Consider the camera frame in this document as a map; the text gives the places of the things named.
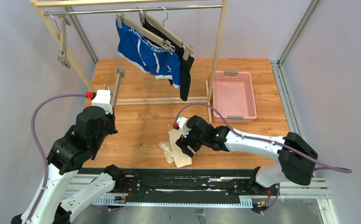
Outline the beige underwear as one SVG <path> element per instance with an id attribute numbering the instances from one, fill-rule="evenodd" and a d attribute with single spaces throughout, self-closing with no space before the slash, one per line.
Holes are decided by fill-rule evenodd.
<path id="1" fill-rule="evenodd" d="M 158 148 L 164 152 L 164 157 L 168 163 L 174 163 L 177 168 L 192 165 L 192 158 L 184 154 L 176 141 L 182 137 L 182 132 L 176 129 L 168 131 L 169 140 L 158 144 Z"/>

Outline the beige clip hanger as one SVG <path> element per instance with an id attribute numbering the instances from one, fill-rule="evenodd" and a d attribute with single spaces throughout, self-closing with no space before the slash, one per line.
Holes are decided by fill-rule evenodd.
<path id="1" fill-rule="evenodd" d="M 121 64 L 120 67 L 117 67 L 115 69 L 115 73 L 111 76 L 109 82 L 109 91 L 111 92 L 110 104 L 112 105 L 113 108 L 116 107 L 119 88 L 121 85 L 122 78 L 124 77 L 125 77 L 124 67 L 123 64 Z"/>

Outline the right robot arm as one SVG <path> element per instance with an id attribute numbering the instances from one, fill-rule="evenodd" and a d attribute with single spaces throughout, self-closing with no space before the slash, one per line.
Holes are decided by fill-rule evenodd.
<path id="1" fill-rule="evenodd" d="M 250 186 L 268 188 L 281 182 L 301 186 L 311 183 L 315 163 L 315 150 L 297 133 L 286 136 L 264 136 L 242 132 L 228 126 L 213 127 L 202 117 L 178 117 L 173 128 L 180 131 L 176 145 L 193 157 L 202 146 L 214 151 L 244 152 L 269 158 L 275 164 L 257 167 L 251 176 Z"/>

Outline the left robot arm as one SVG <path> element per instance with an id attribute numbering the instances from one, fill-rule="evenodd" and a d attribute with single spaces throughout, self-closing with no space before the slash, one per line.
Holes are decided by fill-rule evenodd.
<path id="1" fill-rule="evenodd" d="M 71 180 L 83 164 L 95 159 L 108 135 L 117 134 L 114 113 L 99 106 L 88 106 L 76 117 L 76 123 L 56 140 L 47 157 L 48 176 L 27 210 L 14 216 L 13 224 L 70 224 L 97 198 L 125 186 L 124 171 L 107 166 L 82 190 L 63 200 Z"/>

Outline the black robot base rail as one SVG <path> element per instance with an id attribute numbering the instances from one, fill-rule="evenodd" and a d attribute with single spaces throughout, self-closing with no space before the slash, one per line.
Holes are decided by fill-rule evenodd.
<path id="1" fill-rule="evenodd" d="M 168 206 L 248 208 L 263 213 L 278 199 L 280 185 L 259 187 L 252 169 L 124 168 L 109 196 L 110 208 Z"/>

